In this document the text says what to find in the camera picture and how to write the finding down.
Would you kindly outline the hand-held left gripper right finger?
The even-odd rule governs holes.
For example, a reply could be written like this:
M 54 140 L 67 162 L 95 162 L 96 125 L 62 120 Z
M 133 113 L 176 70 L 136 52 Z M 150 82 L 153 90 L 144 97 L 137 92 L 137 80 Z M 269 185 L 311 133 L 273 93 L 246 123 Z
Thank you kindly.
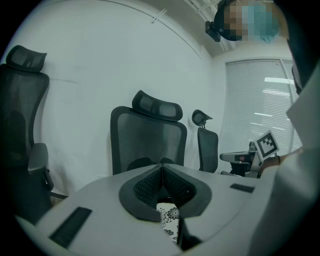
M 259 180 L 163 165 L 163 185 L 179 211 L 176 243 L 163 255 L 247 256 L 259 215 L 249 201 Z

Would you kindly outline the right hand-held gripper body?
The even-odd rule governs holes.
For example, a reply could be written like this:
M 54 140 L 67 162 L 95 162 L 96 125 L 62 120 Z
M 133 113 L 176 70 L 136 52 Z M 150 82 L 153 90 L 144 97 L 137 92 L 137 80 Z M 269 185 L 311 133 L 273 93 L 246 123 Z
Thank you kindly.
M 264 161 L 272 155 L 277 155 L 279 150 L 279 146 L 270 129 L 252 141 L 249 144 L 248 153 L 251 157 L 253 156 L 253 161 L 250 164 L 249 171 L 245 173 L 245 176 L 247 178 L 258 178 Z

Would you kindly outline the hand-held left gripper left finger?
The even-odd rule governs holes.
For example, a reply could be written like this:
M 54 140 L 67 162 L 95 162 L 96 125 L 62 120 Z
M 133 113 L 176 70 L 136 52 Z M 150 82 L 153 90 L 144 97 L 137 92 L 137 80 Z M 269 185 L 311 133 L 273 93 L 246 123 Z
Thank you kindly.
M 95 180 L 48 211 L 36 224 L 50 236 L 78 207 L 92 212 L 69 246 L 80 256 L 175 256 L 181 249 L 165 233 L 162 224 L 136 219 L 119 200 L 119 190 L 129 179 L 150 167 Z

